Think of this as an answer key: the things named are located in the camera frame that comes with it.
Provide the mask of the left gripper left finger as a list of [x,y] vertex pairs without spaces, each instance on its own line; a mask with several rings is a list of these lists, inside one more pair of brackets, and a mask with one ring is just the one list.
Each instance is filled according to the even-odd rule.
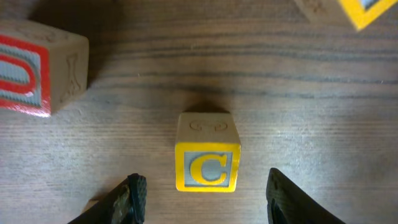
[[91,199],[69,224],[143,224],[146,197],[146,178],[131,174],[108,194]]

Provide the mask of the yellow letter C block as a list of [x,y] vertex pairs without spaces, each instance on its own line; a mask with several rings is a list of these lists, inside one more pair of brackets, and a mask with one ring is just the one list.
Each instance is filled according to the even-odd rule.
[[241,141],[231,113],[184,112],[175,140],[175,182],[181,192],[234,192]]

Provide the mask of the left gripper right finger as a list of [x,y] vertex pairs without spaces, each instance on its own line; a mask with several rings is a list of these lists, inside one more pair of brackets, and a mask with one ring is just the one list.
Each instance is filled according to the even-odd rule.
[[266,199],[269,224],[345,224],[274,167],[269,171]]

